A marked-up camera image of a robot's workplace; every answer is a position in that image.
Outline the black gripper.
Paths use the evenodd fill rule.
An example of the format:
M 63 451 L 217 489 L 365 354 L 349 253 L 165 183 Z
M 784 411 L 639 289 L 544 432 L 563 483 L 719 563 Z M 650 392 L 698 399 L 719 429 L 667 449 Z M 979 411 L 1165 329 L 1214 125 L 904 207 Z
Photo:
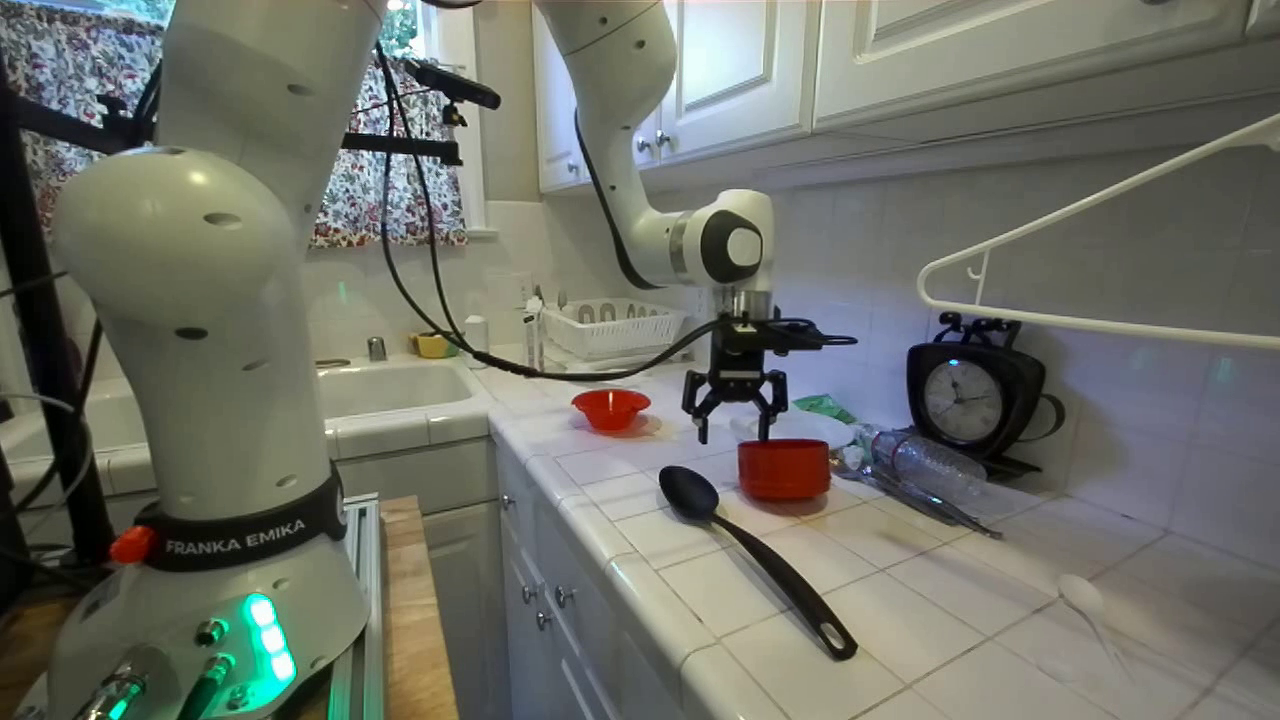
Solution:
M 788 408 L 788 375 L 767 367 L 767 356 L 818 354 L 832 343 L 832 334 L 816 329 L 804 315 L 719 315 L 710 334 L 710 367 L 686 374 L 680 408 L 696 429 L 696 441 L 706 441 L 706 420 L 719 399 L 756 405 L 756 437 L 767 441 L 774 415 Z

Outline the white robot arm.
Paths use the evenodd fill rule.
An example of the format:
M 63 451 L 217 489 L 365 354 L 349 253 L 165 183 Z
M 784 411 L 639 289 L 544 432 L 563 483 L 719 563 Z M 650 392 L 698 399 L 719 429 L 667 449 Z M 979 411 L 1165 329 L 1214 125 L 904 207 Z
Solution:
M 142 415 L 154 505 L 56 636 L 48 720 L 262 720 L 368 629 L 307 356 L 299 246 L 386 0 L 176 0 L 154 141 L 72 175 L 56 246 Z M 774 415 L 764 361 L 827 337 L 772 307 L 772 202 L 661 212 L 631 164 L 663 99 L 663 0 L 537 0 L 625 276 L 704 283 L 710 364 L 685 383 Z

